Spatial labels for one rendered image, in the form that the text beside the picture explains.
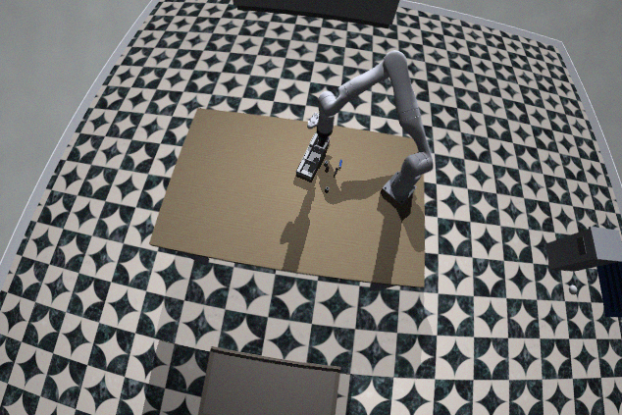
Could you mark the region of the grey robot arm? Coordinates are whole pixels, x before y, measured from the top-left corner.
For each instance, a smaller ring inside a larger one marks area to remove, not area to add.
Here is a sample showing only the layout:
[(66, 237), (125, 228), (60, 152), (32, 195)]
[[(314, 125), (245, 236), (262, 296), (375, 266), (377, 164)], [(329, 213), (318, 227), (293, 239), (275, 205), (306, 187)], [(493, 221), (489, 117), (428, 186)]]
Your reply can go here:
[[(390, 51), (378, 66), (342, 85), (338, 89), (337, 101), (331, 92), (321, 93), (318, 98), (319, 114), (313, 114), (307, 128), (317, 127), (321, 133), (330, 133), (334, 127), (335, 114), (351, 99), (386, 78), (390, 78), (392, 84), (399, 124), (414, 139), (418, 148), (418, 153), (405, 158), (400, 172), (391, 185), (391, 190), (395, 195), (404, 196), (405, 192), (421, 178), (421, 175), (433, 169), (434, 162), (411, 85), (407, 60), (401, 52)], [(414, 187), (415, 185), (410, 191)]]

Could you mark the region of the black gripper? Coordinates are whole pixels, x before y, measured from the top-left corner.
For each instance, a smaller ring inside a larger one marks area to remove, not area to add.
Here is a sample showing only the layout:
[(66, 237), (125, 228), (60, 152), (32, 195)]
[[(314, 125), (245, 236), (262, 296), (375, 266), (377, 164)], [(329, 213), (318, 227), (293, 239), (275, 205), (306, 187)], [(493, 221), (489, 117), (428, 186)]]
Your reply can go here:
[(325, 142), (328, 138), (328, 136), (330, 136), (332, 134), (333, 131), (331, 131), (330, 133), (321, 133), (317, 130), (317, 134), (319, 134), (319, 141), (316, 142), (317, 145), (319, 145), (320, 147), (324, 147)]

